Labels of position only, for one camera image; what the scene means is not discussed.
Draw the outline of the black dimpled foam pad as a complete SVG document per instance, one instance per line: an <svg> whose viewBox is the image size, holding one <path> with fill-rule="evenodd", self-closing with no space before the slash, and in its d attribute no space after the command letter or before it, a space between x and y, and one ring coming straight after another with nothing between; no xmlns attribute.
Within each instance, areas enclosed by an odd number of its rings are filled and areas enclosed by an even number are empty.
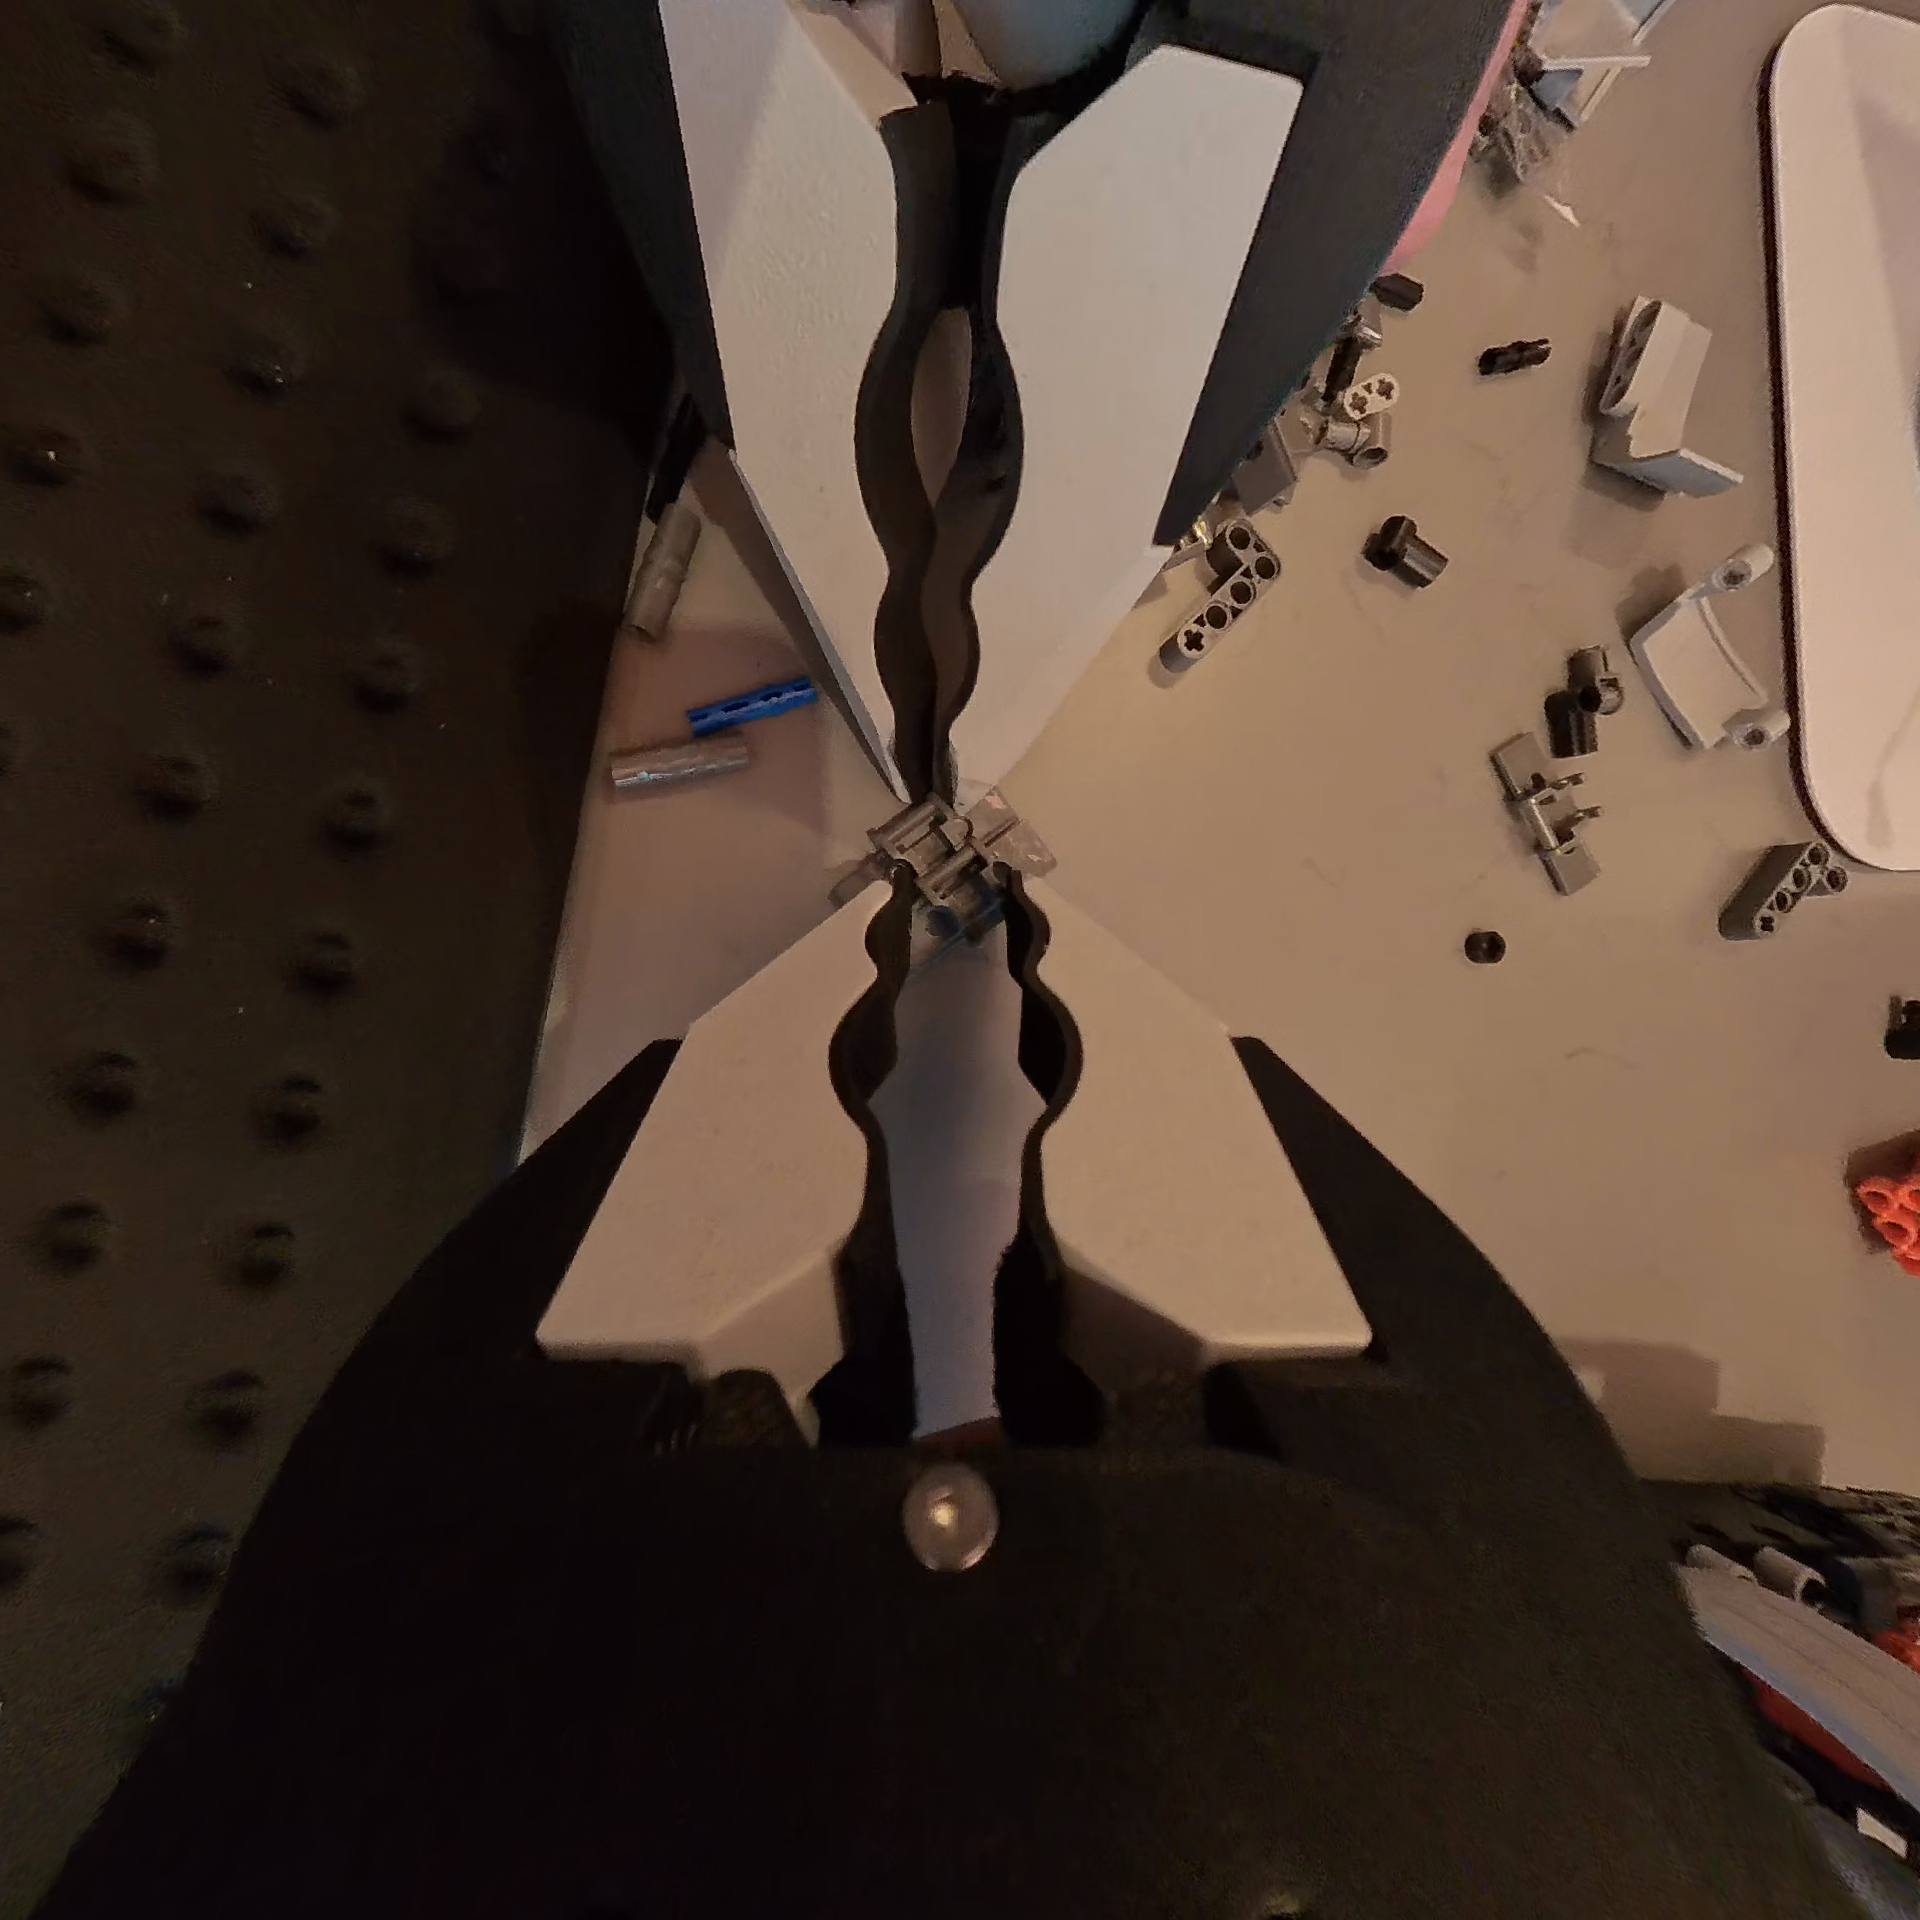
<svg viewBox="0 0 1920 1920"><path fill-rule="evenodd" d="M2 5L2 1741L520 1120L661 354L517 5Z"/></svg>

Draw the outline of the white rounded tray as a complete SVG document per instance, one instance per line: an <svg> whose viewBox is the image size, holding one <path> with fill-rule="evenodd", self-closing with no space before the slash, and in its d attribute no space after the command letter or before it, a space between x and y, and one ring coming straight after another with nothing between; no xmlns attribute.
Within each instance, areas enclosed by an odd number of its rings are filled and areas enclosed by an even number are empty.
<svg viewBox="0 0 1920 1920"><path fill-rule="evenodd" d="M1790 653L1805 798L1917 872L1917 23L1804 16L1767 70Z"/></svg>

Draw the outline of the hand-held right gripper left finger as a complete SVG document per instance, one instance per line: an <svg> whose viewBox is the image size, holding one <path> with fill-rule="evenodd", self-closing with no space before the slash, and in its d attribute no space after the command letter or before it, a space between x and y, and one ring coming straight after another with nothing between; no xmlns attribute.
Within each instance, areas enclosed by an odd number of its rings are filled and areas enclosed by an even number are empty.
<svg viewBox="0 0 1920 1920"><path fill-rule="evenodd" d="M690 1025L539 1323L551 1360L774 1379L831 1443L902 1443L914 1357L874 1091L911 897L870 881Z"/></svg>

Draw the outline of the grey perforated beam assembly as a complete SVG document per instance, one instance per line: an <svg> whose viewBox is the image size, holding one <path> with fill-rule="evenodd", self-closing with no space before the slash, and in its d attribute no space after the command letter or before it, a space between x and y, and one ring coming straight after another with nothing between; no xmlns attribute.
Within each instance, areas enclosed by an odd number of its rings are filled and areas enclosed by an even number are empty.
<svg viewBox="0 0 1920 1920"><path fill-rule="evenodd" d="M1160 648L1160 669L1172 678L1207 661L1222 636L1283 577L1278 549L1251 516L1227 516L1206 545L1212 582L1206 598Z"/></svg>

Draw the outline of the blue plastic pin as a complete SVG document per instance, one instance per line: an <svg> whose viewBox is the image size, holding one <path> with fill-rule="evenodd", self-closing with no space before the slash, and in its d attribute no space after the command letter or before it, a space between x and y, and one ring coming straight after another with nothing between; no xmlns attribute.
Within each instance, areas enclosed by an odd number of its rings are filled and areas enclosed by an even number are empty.
<svg viewBox="0 0 1920 1920"><path fill-rule="evenodd" d="M821 689L811 676L764 684L714 704L703 704L698 708L685 708L685 733L694 739L709 739L793 708L811 708L815 698Z"/></svg>

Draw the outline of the grey tube connector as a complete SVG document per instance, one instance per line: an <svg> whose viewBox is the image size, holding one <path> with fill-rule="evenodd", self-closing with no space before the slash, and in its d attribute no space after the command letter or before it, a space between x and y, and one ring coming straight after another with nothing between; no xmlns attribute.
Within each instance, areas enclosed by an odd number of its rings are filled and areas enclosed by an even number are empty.
<svg viewBox="0 0 1920 1920"><path fill-rule="evenodd" d="M630 749L610 756L606 779L615 793L657 793L697 781L731 779L750 768L750 746L740 733L709 733L685 743Z"/></svg>

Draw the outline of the grey angled holed beam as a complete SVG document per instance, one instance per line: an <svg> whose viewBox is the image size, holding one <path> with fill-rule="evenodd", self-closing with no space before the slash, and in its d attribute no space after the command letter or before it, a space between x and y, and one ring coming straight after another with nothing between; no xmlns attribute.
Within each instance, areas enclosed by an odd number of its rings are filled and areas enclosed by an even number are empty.
<svg viewBox="0 0 1920 1920"><path fill-rule="evenodd" d="M1847 892L1853 869L1824 838L1770 846L1719 914L1726 944L1770 941L1799 906Z"/></svg>

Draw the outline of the black and grey connector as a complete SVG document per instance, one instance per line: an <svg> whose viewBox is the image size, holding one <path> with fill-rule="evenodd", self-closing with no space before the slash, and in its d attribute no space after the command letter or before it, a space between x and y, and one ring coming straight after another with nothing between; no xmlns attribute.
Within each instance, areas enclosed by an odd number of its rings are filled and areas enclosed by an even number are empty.
<svg viewBox="0 0 1920 1920"><path fill-rule="evenodd" d="M1624 706L1620 672L1608 648L1570 653L1565 687L1545 698L1545 733L1554 760L1589 758L1599 749L1599 723Z"/></svg>

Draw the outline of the pile of grey clip plates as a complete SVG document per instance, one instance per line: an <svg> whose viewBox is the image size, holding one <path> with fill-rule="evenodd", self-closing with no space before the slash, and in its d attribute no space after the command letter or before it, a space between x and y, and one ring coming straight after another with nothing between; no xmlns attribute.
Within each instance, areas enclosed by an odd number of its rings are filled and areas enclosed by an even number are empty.
<svg viewBox="0 0 1920 1920"><path fill-rule="evenodd" d="M1323 362L1286 397L1233 471L1233 500L1245 512L1286 505L1313 456L1330 456L1361 474L1391 456L1400 378L1396 374L1364 374L1361 367L1385 340L1385 294L1385 281L1361 294Z"/></svg>

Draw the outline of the heap of pale blue panels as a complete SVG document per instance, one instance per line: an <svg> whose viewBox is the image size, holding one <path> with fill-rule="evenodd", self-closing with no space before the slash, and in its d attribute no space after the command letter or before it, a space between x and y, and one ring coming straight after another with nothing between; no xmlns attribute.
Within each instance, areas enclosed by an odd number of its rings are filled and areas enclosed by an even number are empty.
<svg viewBox="0 0 1920 1920"><path fill-rule="evenodd" d="M1652 27L1675 5L1529 5L1511 53L1517 89L1578 130L1620 77L1648 67Z"/></svg>

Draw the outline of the grey plate with clips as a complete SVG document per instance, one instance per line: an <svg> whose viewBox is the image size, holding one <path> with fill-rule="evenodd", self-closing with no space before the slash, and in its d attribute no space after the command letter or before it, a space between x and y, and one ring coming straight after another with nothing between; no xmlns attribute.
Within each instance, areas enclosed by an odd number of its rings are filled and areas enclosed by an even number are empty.
<svg viewBox="0 0 1920 1920"><path fill-rule="evenodd" d="M1490 756L1501 786L1501 804L1529 838L1552 890L1570 897L1599 874L1598 855L1586 846L1586 831L1605 816L1605 806L1582 798L1584 775L1554 775L1548 756L1532 733L1515 733Z"/></svg>

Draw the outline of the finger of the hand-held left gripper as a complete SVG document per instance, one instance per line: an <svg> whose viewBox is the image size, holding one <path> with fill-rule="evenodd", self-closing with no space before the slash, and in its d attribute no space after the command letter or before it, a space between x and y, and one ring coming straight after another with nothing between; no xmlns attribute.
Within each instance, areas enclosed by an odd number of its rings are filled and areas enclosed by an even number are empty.
<svg viewBox="0 0 1920 1920"><path fill-rule="evenodd" d="M664 5L726 437L902 800L933 772L914 382L955 241L933 5Z"/></svg>
<svg viewBox="0 0 1920 1920"><path fill-rule="evenodd" d="M1301 106L1301 80L1157 43L1019 168L996 270L1019 471L946 733L962 800L1017 768L1165 564L1165 493Z"/></svg>

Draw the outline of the orange plastic wedge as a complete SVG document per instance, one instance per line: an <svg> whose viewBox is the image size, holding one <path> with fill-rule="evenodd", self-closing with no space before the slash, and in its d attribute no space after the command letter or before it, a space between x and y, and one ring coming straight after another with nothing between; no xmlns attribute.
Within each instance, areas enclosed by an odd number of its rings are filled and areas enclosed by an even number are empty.
<svg viewBox="0 0 1920 1920"><path fill-rule="evenodd" d="M1858 1150L1846 1170L1847 1194L1868 1236L1917 1278L1917 1136Z"/></svg>

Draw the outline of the toy set cardboard box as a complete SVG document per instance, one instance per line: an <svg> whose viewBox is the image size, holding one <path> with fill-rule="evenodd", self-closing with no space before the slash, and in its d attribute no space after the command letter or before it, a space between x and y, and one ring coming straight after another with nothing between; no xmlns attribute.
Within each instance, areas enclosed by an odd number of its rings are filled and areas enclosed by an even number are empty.
<svg viewBox="0 0 1920 1920"><path fill-rule="evenodd" d="M1917 1868L1917 1496L1648 1482L1698 1637L1775 1763Z"/></svg>

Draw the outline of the grey clip plate assembly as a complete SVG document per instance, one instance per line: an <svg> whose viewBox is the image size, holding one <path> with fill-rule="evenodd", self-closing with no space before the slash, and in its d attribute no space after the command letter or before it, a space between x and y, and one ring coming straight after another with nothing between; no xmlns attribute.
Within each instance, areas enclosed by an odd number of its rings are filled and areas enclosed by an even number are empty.
<svg viewBox="0 0 1920 1920"><path fill-rule="evenodd" d="M1045 879L1055 869L1042 833L1003 791L984 791L973 806L929 798L870 833L870 855L833 881L831 906L844 907L874 881L911 879L911 963L920 966L958 944L981 944L998 926L1006 874Z"/></svg>

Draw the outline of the pale grey angled panel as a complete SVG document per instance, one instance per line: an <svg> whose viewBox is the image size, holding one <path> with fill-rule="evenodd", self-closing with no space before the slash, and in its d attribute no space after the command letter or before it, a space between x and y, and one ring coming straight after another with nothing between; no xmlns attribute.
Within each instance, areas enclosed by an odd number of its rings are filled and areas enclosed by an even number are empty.
<svg viewBox="0 0 1920 1920"><path fill-rule="evenodd" d="M1661 497L1700 500L1738 490L1738 466L1685 443L1710 347L1716 335L1677 303L1635 299L1599 386L1589 463Z"/></svg>

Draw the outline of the grey tube with black axle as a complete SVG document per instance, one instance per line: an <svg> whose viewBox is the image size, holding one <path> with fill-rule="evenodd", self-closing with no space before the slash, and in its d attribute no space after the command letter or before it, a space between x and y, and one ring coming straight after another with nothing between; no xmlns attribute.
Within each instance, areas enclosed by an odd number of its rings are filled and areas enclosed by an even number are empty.
<svg viewBox="0 0 1920 1920"><path fill-rule="evenodd" d="M638 542L633 577L621 611L621 630L639 639L664 639L680 608L685 575L703 540L697 505L674 500L642 526Z"/></svg>

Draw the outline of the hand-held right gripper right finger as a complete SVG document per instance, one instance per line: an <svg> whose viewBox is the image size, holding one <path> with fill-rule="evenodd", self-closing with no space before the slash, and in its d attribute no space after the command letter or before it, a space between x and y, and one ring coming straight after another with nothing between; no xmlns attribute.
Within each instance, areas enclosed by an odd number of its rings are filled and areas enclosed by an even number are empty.
<svg viewBox="0 0 1920 1920"><path fill-rule="evenodd" d="M1372 1325L1226 1022L1057 886L1012 879L1019 1223L996 1274L996 1407L1094 1443L1125 1398L1227 1363L1345 1363Z"/></svg>

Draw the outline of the pale curved panel with pins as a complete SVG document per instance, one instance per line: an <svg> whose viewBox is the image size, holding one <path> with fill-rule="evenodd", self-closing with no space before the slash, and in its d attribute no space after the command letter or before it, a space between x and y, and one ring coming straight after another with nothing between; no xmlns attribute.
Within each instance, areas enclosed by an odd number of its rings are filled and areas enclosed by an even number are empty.
<svg viewBox="0 0 1920 1920"><path fill-rule="evenodd" d="M1774 564L1767 542L1742 545L1630 636L1630 656L1687 752L1757 752L1790 733L1790 708L1747 669L1719 620L1719 600L1755 589Z"/></svg>

